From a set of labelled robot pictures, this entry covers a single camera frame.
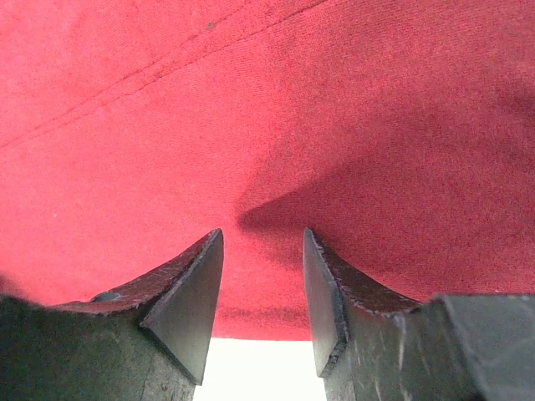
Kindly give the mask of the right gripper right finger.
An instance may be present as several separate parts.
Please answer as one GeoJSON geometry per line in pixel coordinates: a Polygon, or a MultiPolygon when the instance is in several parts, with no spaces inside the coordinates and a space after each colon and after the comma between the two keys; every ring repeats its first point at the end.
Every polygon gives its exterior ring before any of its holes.
{"type": "Polygon", "coordinates": [[[533,399],[533,295],[420,303],[348,264],[311,230],[303,276],[327,399],[533,399]]]}

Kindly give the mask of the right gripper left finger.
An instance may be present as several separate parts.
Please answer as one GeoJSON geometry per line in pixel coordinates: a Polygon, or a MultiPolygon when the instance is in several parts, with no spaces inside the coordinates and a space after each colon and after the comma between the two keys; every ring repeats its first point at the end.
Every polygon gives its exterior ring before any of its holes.
{"type": "Polygon", "coordinates": [[[223,234],[87,302],[1,297],[4,400],[190,400],[203,381],[223,234]]]}

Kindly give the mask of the maroon t shirt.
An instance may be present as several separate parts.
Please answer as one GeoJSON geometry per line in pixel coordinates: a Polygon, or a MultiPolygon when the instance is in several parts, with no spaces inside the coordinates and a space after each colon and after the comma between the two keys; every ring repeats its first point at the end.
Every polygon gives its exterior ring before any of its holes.
{"type": "Polygon", "coordinates": [[[532,292],[533,2],[2,2],[2,291],[216,228],[218,337],[308,338],[305,228],[418,300],[532,292]]]}

